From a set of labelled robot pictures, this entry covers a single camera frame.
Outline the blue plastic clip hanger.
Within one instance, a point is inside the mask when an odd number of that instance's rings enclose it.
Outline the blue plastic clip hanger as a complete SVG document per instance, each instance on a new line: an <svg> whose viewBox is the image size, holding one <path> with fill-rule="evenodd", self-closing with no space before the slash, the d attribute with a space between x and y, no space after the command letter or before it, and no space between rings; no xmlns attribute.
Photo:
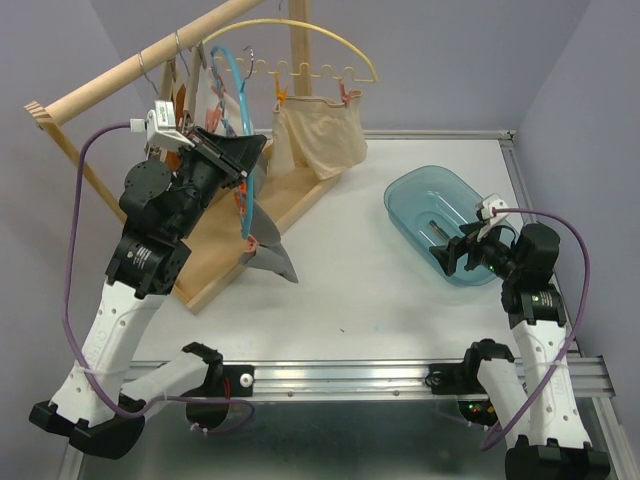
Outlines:
<svg viewBox="0 0 640 480"><path fill-rule="evenodd" d="M243 136L238 137L236 140L233 140L232 143L234 147L241 147L241 150L239 150L239 165L243 168L243 170L241 171L241 178L244 181L245 187L240 193L239 210L241 220L241 236L243 239L247 240L249 238L254 213L254 177L252 171L257 162L256 150L254 148L254 142L256 138L253 135L253 130L251 127L249 106L245 93L245 84L247 77L241 76L239 66L231 51L227 47L219 44L216 44L210 51L210 55L212 58L212 67L215 69L215 71L217 69L217 61L215 60L215 55L218 52L223 55L231 69L231 74L237 91L242 130L244 133Z"/></svg>

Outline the grey underwear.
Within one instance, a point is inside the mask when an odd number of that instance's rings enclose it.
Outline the grey underwear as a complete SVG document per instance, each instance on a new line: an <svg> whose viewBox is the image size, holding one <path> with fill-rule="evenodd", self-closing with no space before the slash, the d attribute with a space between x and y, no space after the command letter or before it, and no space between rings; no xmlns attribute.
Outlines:
<svg viewBox="0 0 640 480"><path fill-rule="evenodd" d="M298 282L278 227L257 203L254 204L247 245L238 264L246 268L270 271L291 283Z"/></svg>

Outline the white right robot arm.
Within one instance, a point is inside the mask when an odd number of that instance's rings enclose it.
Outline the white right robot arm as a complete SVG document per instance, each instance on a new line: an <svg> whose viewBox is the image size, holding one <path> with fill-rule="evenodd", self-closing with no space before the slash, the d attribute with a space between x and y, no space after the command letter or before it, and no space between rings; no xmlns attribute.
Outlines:
<svg viewBox="0 0 640 480"><path fill-rule="evenodd" d="M432 364L425 378L436 395L489 397L507 444L509 479L605 479L607 453L597 450L576 404L566 360L568 324L563 301L551 282L560 238L540 223L525 225L506 245L500 227L480 223L431 254L448 276L460 258L466 270L488 269L503 282L501 303L519 352L491 339L476 341L457 364Z"/></svg>

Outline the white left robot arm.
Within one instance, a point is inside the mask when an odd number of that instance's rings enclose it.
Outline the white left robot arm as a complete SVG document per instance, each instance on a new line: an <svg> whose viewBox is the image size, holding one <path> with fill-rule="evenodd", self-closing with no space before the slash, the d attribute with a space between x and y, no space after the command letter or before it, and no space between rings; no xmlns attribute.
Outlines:
<svg viewBox="0 0 640 480"><path fill-rule="evenodd" d="M265 143L262 135L225 137L195 127L178 144L177 169L157 159L130 169L119 200L126 221L95 320L86 340L72 344L74 365L60 389L33 406L32 424L106 459L126 455L147 421L170 403L185 405L193 430L233 430L230 410L248 406L250 392L225 374L218 351L193 342L135 381L126 375L190 256L187 236L218 191L249 176Z"/></svg>

